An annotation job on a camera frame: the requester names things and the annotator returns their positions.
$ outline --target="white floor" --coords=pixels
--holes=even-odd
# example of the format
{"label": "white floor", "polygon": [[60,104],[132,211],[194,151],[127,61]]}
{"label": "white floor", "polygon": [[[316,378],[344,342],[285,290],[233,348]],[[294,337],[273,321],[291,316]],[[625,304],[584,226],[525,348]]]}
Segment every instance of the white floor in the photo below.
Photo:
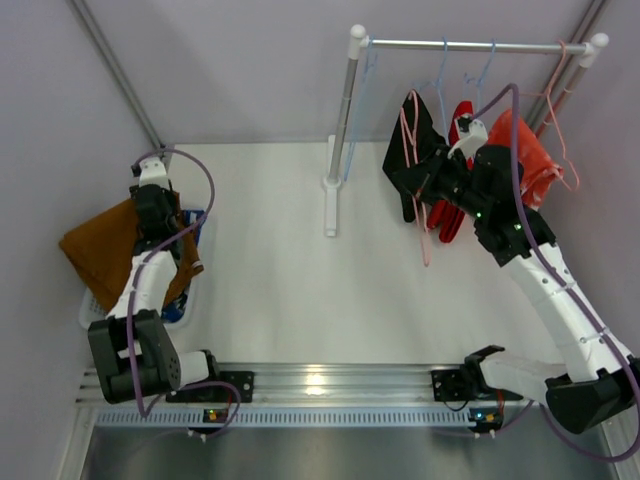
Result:
{"label": "white floor", "polygon": [[[471,222],[421,262],[418,232],[381,171],[386,144],[361,144],[323,236],[326,144],[187,145],[216,182],[213,248],[178,351],[225,362],[454,363],[489,344],[560,360],[527,299],[476,242]],[[183,202],[205,205],[197,166],[173,156]]]}

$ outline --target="white rack post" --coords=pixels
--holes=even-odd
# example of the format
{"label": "white rack post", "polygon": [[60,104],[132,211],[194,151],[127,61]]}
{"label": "white rack post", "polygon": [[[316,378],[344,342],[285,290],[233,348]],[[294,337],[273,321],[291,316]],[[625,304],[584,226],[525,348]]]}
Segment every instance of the white rack post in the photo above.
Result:
{"label": "white rack post", "polygon": [[[340,188],[340,161],[344,138],[349,119],[349,108],[353,95],[353,85],[358,68],[360,48],[371,44],[374,48],[398,49],[398,50],[444,50],[444,41],[416,41],[416,40],[369,40],[366,30],[362,25],[354,25],[351,28],[349,41],[349,63],[344,82],[340,114],[336,127],[335,138],[329,137],[331,159],[329,161],[328,174],[323,180],[325,197],[324,233],[327,237],[335,237],[338,233],[338,189]],[[600,51],[609,43],[609,37],[604,33],[594,35],[589,42],[570,43],[564,46],[558,43],[528,44],[528,43],[482,43],[482,42],[447,42],[447,49],[451,52],[491,52],[495,49],[499,53],[527,53],[544,55],[577,55],[580,66],[567,81],[562,95],[556,101],[554,108],[560,108],[569,94],[573,92],[587,68],[589,68]]]}
{"label": "white rack post", "polygon": [[327,237],[335,237],[338,233],[338,190],[342,181],[340,180],[340,157],[344,146],[344,136],[347,131],[347,121],[349,120],[349,108],[351,107],[351,96],[353,95],[353,82],[358,71],[358,58],[360,57],[360,46],[367,36],[367,31],[362,25],[351,27],[351,40],[349,40],[349,62],[347,63],[347,76],[344,79],[344,90],[342,102],[340,103],[340,113],[338,114],[338,126],[336,135],[329,147],[332,149],[329,172],[324,178],[323,184],[326,192],[324,204],[324,234]]}

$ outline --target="robotic arm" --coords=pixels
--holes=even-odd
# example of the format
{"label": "robotic arm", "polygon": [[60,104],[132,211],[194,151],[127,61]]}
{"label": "robotic arm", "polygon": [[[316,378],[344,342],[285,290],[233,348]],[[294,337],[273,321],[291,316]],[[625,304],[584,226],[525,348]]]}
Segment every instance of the robotic arm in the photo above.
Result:
{"label": "robotic arm", "polygon": [[[160,159],[143,161],[134,169],[134,175],[139,181],[130,193],[139,219],[139,240],[134,246],[129,279],[113,309],[104,320],[92,323],[88,333],[100,387],[109,403],[135,398],[130,359],[122,355],[128,346],[126,319],[132,293],[133,335],[140,350],[136,360],[143,396],[175,392],[189,383],[220,376],[209,351],[178,354],[164,328],[160,312],[177,272],[181,241],[171,242],[151,258],[148,256],[179,232],[178,205]],[[144,268],[138,272],[143,263]]]}
{"label": "robotic arm", "polygon": [[[508,390],[547,406],[563,427],[582,433],[633,405],[629,381],[569,296],[571,288],[593,311],[565,265],[553,232],[537,211],[525,207],[536,242],[567,286],[550,278],[533,255],[515,207],[509,148],[484,145],[487,135],[479,120],[459,122],[464,135],[458,143],[451,148],[434,145],[419,164],[396,172],[394,184],[430,205],[447,200],[474,219],[478,241],[527,295],[565,363],[532,361],[490,346],[469,355],[461,365],[457,377],[463,381],[454,387],[456,399],[486,398],[494,389]],[[465,159],[474,152],[474,167],[468,170]],[[522,178],[521,166],[519,175]],[[640,360],[607,334],[640,379]]]}

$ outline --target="metal frame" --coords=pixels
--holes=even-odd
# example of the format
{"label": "metal frame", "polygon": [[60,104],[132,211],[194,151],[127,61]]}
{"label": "metal frame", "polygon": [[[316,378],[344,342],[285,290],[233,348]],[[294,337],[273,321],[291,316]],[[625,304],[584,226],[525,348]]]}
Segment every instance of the metal frame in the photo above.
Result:
{"label": "metal frame", "polygon": [[[596,23],[597,18],[589,16],[591,27],[590,31]],[[596,34],[591,41],[584,43],[569,43],[563,48],[560,44],[525,44],[525,43],[481,43],[481,42],[447,42],[448,51],[457,52],[491,52],[498,53],[519,53],[519,54],[544,54],[544,55],[561,55],[566,52],[567,55],[579,57],[579,66],[572,73],[571,77],[561,79],[563,83],[563,91],[554,105],[555,109],[562,107],[568,95],[575,89],[579,81],[582,79],[584,72],[594,62],[602,48],[608,44],[608,37],[604,34]],[[336,127],[335,140],[331,147],[331,159],[326,177],[323,180],[325,189],[325,217],[324,217],[324,234],[328,237],[335,237],[338,231],[338,190],[341,186],[339,177],[340,161],[342,158],[342,150],[344,148],[344,139],[346,135],[349,110],[353,97],[353,86],[358,70],[359,50],[371,46],[373,48],[386,48],[397,50],[444,50],[445,42],[440,41],[416,41],[416,40],[382,40],[372,39],[366,36],[366,30],[361,25],[354,25],[351,28],[351,39],[349,43],[349,55],[347,63],[347,73],[344,81],[344,90],[342,101],[340,103],[340,113],[338,115],[338,124]],[[540,114],[545,115],[547,119],[548,108],[543,101],[540,108]]]}
{"label": "metal frame", "polygon": [[[580,19],[580,22],[578,22],[578,25],[571,34],[571,37],[569,37],[569,43],[588,41],[591,35],[595,32],[598,22],[600,22],[604,16],[607,7],[609,7],[611,3],[611,0],[591,0],[589,7],[586,9],[584,15]],[[559,66],[561,69],[558,73],[558,81],[551,91],[553,109],[556,112],[562,108],[567,94],[573,91],[577,83],[580,81],[582,74],[584,74],[584,69],[579,67],[576,68],[575,62],[571,60],[565,62],[564,66],[561,66],[560,61],[558,61],[554,70]],[[576,72],[579,73],[571,73],[574,68],[576,68]],[[551,74],[549,75],[549,78],[547,78],[545,84],[548,84],[550,80]],[[540,135],[545,129],[544,122],[547,120],[544,118],[545,113],[548,115],[547,102],[543,97],[538,97],[531,106],[531,109],[525,119],[527,124],[531,127],[531,130],[534,132],[542,128],[539,133]]]}
{"label": "metal frame", "polygon": [[[318,365],[223,364],[225,370],[256,372],[254,403],[243,405],[239,428],[460,427],[469,408],[495,407],[472,402],[452,415],[432,400],[430,372],[452,365]],[[509,402],[518,408],[526,402]],[[79,480],[95,428],[198,427],[202,412],[223,404],[175,405],[159,402],[149,420],[141,420],[132,402],[108,405],[96,372],[88,369],[76,399],[74,428],[67,438],[59,480]],[[601,425],[610,448],[617,451],[633,440],[633,422],[622,416]],[[616,464],[621,480],[640,478],[640,460]]]}
{"label": "metal frame", "polygon": [[118,91],[129,106],[133,116],[138,120],[149,143],[155,150],[165,146],[85,0],[67,0],[67,4],[96,48],[116,87],[118,87]]}

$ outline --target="red glove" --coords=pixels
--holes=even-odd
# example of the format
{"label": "red glove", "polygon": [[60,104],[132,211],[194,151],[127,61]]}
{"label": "red glove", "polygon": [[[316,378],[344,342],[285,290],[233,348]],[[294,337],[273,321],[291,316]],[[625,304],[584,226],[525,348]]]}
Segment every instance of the red glove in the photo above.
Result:
{"label": "red glove", "polygon": [[[460,132],[458,132],[456,120],[465,114],[473,115],[473,105],[469,100],[460,102],[455,112],[453,112],[451,127],[449,128],[449,145],[451,146],[460,140]],[[473,159],[467,159],[467,166],[469,169],[472,168]],[[432,230],[441,226],[438,238],[442,243],[451,243],[458,233],[463,220],[464,212],[462,210],[454,207],[446,200],[438,200],[427,217],[427,228]]]}

